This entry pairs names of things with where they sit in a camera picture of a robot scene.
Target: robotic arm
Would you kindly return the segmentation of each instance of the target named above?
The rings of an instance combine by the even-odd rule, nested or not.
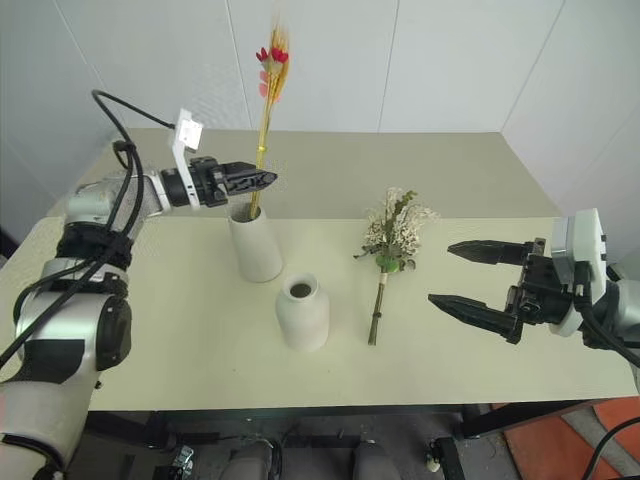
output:
[[[143,221],[187,204],[224,205],[229,195],[262,190],[276,180],[274,173],[242,162],[218,164],[203,157],[187,164],[184,148],[197,148],[201,128],[181,111],[172,146],[176,169],[146,170],[138,178],[130,168],[82,186],[69,200],[56,258],[16,303],[20,336],[62,295],[74,293],[21,345],[20,370],[0,384],[3,478],[49,479],[69,465],[101,372],[120,364],[131,349],[126,271]],[[127,142],[114,144],[116,152],[130,148]],[[83,281],[109,249],[108,261]]]
[[[596,209],[554,223],[551,257],[546,241],[523,244],[473,240],[448,251],[472,262],[522,266],[517,285],[507,293],[504,311],[456,295],[429,295],[440,310],[458,320],[497,333],[509,343],[520,341],[523,325],[548,323],[551,331],[582,334],[589,348],[617,351],[632,366],[640,391],[640,282],[607,280],[606,236]]]

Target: white ceramic vase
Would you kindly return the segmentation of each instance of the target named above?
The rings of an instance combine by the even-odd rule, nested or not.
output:
[[[276,299],[276,316],[285,343],[312,352],[329,336],[329,296],[310,273],[292,275]]]
[[[250,282],[268,282],[282,271],[282,255],[276,236],[264,209],[249,220],[249,204],[232,205],[229,209],[231,240],[238,259],[240,274]]]

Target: red flower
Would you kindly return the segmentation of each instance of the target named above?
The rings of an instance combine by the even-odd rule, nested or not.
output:
[[[285,63],[289,59],[289,54],[274,47],[271,49],[271,57],[273,57],[276,62]]]
[[[262,47],[259,52],[256,52],[256,57],[258,57],[258,60],[260,62],[264,62],[267,58],[269,58],[269,54],[264,49],[264,47]]]

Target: white ceramic bottle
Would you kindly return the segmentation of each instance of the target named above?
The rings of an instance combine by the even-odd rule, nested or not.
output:
[[[276,299],[276,316],[285,343],[312,352],[329,336],[329,296],[310,273],[288,277]]]
[[[271,224],[262,208],[249,220],[249,204],[232,205],[229,229],[240,274],[250,282],[268,282],[282,271],[282,255]]]

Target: table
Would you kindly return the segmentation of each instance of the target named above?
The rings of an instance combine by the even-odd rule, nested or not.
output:
[[[236,270],[226,221],[149,219],[133,249],[133,346],[105,372],[91,410],[223,410],[577,400],[637,395],[617,354],[581,337],[525,326],[517,346],[464,325],[427,301],[451,293],[502,308],[519,268],[446,253],[470,239],[549,239],[552,219],[443,219],[425,227],[415,272],[392,275],[378,345],[367,345],[377,290],[372,259],[352,258],[358,220],[273,220],[286,266],[264,284]],[[38,278],[62,231],[46,218],[0,270],[0,341],[11,307]],[[331,331],[314,353],[287,348],[274,314],[284,278],[314,273],[331,299]],[[7,378],[16,359],[2,372]]]

